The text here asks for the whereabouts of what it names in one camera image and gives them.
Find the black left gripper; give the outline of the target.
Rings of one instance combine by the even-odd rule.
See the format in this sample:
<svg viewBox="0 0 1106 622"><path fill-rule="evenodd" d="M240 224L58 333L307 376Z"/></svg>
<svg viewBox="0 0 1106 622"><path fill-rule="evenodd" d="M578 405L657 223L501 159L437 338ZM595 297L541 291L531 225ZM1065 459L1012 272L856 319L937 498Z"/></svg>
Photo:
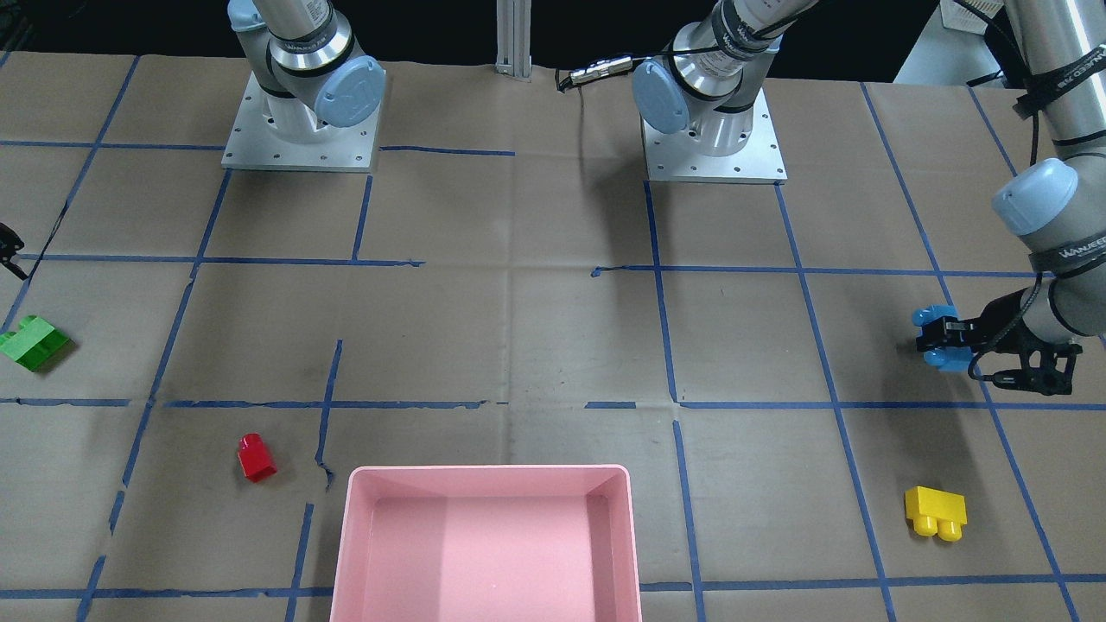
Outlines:
<svg viewBox="0 0 1106 622"><path fill-rule="evenodd" d="M969 367L969 379L995 387L1040 395L1070 395L1076 361L1083 349L1071 341L1050 343L1027 326L1027 304L1039 300L1039 289L1023 289L991 301L980 317L966 321L968 348L917 348L932 367ZM920 340L960 340L960 320L933 320L920 328ZM983 373L980 359L990 353L1018 357L1015 369Z"/></svg>

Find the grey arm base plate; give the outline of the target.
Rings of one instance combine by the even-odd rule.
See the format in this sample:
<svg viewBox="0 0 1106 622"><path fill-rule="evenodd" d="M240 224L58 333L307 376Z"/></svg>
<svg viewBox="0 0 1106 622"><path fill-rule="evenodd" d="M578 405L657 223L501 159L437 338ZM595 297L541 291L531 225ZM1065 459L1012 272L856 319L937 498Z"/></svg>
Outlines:
<svg viewBox="0 0 1106 622"><path fill-rule="evenodd" d="M276 99L257 82L244 97L226 139L221 166L232 170L368 174L374 168L384 107L347 129L319 120L298 99Z"/></svg>
<svg viewBox="0 0 1106 622"><path fill-rule="evenodd" d="M781 185L789 178L764 90L751 108L711 111L684 133L664 134L643 121L641 137L649 182Z"/></svg>

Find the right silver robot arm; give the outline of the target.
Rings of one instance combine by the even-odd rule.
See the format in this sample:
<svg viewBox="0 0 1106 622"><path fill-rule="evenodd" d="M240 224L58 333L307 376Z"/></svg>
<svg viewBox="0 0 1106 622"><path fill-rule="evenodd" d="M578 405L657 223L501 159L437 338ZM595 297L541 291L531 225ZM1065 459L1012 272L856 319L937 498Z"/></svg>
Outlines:
<svg viewBox="0 0 1106 622"><path fill-rule="evenodd" d="M61 263L364 265L385 68L331 1L155 1L241 58L3 51L3 292Z"/></svg>

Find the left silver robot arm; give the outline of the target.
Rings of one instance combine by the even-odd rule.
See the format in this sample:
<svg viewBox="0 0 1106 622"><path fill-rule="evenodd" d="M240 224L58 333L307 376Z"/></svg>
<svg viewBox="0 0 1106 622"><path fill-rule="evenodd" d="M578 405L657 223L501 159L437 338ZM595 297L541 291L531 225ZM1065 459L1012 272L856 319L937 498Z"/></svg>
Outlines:
<svg viewBox="0 0 1106 622"><path fill-rule="evenodd" d="M964 319L918 308L929 366L1040 395L1073 390L1081 341L1105 326L1105 9L1102 1L1006 1L1006 45L1026 93L1013 110L1046 126L1054 157L1031 162L992 197L1027 247L1034 284Z"/></svg>

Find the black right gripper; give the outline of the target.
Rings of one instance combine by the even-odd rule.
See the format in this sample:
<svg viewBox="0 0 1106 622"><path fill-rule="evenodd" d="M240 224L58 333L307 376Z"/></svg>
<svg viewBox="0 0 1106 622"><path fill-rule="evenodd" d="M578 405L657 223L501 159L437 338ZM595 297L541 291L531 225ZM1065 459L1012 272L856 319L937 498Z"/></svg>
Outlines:
<svg viewBox="0 0 1106 622"><path fill-rule="evenodd" d="M27 272L20 265L15 265L15 253L19 252L24 247L22 238L15 234L15 230L8 227L4 222L0 224L0 260L1 265L15 274L17 279L27 279Z"/></svg>

